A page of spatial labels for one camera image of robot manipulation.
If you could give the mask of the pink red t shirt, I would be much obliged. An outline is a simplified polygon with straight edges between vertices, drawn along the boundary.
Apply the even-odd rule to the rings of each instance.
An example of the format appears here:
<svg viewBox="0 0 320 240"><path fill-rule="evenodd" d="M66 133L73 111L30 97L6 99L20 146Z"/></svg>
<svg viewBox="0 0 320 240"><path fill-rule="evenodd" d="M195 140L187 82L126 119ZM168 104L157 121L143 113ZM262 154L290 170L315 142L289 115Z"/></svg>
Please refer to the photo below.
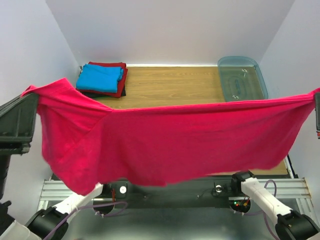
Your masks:
<svg viewBox="0 0 320 240"><path fill-rule="evenodd" d="M166 186L215 173L268 170L289 153L319 89L277 99L113 109L66 79L38 95L42 155L73 192L120 178Z"/></svg>

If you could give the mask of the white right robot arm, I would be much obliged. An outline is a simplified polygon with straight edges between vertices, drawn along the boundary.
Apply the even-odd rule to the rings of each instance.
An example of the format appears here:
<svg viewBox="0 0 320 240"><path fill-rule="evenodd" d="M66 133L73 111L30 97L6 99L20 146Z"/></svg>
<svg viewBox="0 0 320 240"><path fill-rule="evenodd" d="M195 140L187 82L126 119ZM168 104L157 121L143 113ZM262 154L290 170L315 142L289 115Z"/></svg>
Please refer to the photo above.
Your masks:
<svg viewBox="0 0 320 240"><path fill-rule="evenodd" d="M312 111L316 112L316 132L320 131L320 90L296 96L238 101L232 104L232 130L237 141L232 163L242 172L232 176L232 189L253 200L275 226L278 240L318 240L320 228L307 215L281 203L262 186L251 169L269 169L282 161Z"/></svg>

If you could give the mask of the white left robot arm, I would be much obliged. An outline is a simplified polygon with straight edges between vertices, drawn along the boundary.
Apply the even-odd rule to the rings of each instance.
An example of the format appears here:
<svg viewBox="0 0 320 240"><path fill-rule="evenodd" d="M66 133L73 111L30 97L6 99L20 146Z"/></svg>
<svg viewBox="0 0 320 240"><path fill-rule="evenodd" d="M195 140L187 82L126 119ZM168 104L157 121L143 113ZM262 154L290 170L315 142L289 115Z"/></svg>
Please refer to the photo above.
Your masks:
<svg viewBox="0 0 320 240"><path fill-rule="evenodd" d="M38 95L17 96L0 107L0 192L3 194L12 155L30 151L35 131ZM55 206L36 212L26 225L9 215L11 201L0 204L0 238L2 240L61 240L76 212L84 209L102 193L97 184L86 196L71 194Z"/></svg>

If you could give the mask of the folded dark red t shirt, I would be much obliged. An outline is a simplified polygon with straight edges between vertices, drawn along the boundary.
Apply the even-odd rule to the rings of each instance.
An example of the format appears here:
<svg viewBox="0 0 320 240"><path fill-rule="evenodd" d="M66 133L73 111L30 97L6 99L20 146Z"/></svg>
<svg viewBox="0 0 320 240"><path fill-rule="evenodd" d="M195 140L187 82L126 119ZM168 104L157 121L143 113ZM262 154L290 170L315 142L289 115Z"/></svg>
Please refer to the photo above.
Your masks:
<svg viewBox="0 0 320 240"><path fill-rule="evenodd" d="M123 88L125 87L125 82L126 82L127 73L128 73L127 65L125 63L123 63L123 62L118 62L118 63L89 62L87 64L98 65L98 66L102 66L102 67L121 67L121 68L123 68L124 69L123 77L122 77L121 81L118 82L118 85L117 85L117 93L119 95L121 94ZM77 90L78 91L88 91L88 92L93 91L93 90L79 90L79 89L77 89Z"/></svg>

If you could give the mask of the folded blue t shirt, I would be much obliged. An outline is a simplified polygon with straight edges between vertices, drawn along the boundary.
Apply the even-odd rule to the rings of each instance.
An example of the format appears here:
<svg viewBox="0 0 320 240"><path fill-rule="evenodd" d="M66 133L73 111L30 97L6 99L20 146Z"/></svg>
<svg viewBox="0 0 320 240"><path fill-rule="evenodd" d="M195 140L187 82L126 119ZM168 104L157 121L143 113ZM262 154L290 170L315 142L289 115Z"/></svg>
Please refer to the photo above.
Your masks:
<svg viewBox="0 0 320 240"><path fill-rule="evenodd" d="M118 82L122 80L123 75L124 69L120 66L85 64L75 86L78 90L117 93Z"/></svg>

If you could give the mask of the folded black t shirt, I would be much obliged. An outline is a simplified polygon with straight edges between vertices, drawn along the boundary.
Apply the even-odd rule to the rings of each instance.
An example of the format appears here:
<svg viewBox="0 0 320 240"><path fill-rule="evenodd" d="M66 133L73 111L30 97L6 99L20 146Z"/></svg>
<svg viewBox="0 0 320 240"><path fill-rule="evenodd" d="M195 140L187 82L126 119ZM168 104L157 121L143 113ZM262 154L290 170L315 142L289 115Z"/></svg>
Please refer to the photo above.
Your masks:
<svg viewBox="0 0 320 240"><path fill-rule="evenodd" d="M117 93L107 93L107 92L94 92L94 91L79 91L84 96L89 97L91 99L100 98L100 97L111 97L111 98L120 98L126 96L126 87L124 86L121 94Z"/></svg>

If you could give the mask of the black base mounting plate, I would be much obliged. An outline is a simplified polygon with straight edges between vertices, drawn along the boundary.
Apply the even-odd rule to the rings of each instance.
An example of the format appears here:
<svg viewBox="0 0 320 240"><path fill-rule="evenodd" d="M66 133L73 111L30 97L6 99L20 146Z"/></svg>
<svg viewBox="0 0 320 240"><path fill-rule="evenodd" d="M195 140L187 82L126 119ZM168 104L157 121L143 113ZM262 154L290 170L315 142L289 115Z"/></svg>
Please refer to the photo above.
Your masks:
<svg viewBox="0 0 320 240"><path fill-rule="evenodd" d="M105 184L93 204L127 202L130 209L244 208L250 199L231 175L212 175L167 186L142 186L121 179Z"/></svg>

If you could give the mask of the translucent blue plastic bin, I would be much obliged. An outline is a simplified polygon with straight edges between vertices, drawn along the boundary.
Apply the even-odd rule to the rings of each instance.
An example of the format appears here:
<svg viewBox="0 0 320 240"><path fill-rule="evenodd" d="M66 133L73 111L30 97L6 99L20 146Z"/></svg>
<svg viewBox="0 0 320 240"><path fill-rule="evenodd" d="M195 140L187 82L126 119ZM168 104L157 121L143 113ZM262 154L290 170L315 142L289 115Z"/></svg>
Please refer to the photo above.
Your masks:
<svg viewBox="0 0 320 240"><path fill-rule="evenodd" d="M221 88L226 102L269 98L258 63L245 56L222 57L218 63Z"/></svg>

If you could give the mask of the aluminium frame rail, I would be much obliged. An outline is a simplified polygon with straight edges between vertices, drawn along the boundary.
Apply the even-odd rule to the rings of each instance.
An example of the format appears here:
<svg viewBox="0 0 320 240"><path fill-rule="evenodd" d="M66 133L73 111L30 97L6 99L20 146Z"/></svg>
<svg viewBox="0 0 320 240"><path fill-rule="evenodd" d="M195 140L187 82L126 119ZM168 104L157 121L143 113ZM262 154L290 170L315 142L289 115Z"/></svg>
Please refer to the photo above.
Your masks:
<svg viewBox="0 0 320 240"><path fill-rule="evenodd" d="M66 235L77 196L60 180L46 180L40 193L37 212L27 222L27 228L41 240L61 240Z"/></svg>

